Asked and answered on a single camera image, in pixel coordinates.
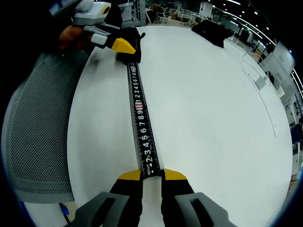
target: tape measure numbers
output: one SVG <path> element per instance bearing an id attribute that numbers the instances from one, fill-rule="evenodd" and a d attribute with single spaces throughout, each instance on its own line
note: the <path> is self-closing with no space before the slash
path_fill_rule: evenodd
<path id="1" fill-rule="evenodd" d="M 134 141 L 143 179 L 160 174 L 156 145 L 144 97 L 138 63 L 127 64 Z"/>

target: person in background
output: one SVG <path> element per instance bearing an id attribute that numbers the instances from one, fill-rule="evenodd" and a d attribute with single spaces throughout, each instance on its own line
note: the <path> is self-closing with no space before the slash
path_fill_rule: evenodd
<path id="1" fill-rule="evenodd" d="M 275 78 L 274 78 L 273 74 L 272 74 L 271 72 L 268 72 L 268 76 L 269 76 L 270 82 L 271 82 L 272 84 L 274 84 Z"/>
<path id="2" fill-rule="evenodd" d="M 155 13 L 163 13 L 163 8 L 156 1 L 152 3 L 151 8 Z"/>

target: gray mesh fabric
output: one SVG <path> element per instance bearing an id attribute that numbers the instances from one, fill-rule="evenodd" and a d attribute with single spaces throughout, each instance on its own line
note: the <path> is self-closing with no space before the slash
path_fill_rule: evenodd
<path id="1" fill-rule="evenodd" d="M 67 128 L 73 95 L 88 59 L 42 54 L 10 100 L 1 154 L 19 200 L 73 201 L 67 167 Z"/>

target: white tabletop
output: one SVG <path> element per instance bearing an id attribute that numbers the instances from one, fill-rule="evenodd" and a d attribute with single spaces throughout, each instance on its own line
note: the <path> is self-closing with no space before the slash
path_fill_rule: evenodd
<path id="1" fill-rule="evenodd" d="M 274 88 L 267 81 L 258 91 L 256 71 L 243 71 L 243 53 L 228 42 L 223 49 L 181 27 L 138 30 L 146 33 L 139 68 L 161 167 L 187 176 L 235 225 L 268 226 L 292 171 L 290 130 Z M 138 168 L 127 70 L 115 56 L 95 48 L 73 98 L 67 149 L 78 207 Z M 145 180 L 140 226 L 164 226 L 160 203 L 160 178 Z"/>

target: person's hand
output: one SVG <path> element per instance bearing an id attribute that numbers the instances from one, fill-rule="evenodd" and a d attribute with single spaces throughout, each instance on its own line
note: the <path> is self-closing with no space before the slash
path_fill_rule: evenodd
<path id="1" fill-rule="evenodd" d="M 88 34 L 80 26 L 70 25 L 64 29 L 59 37 L 59 49 L 61 51 L 71 47 L 76 47 L 77 50 L 82 50 L 91 42 L 91 34 Z"/>

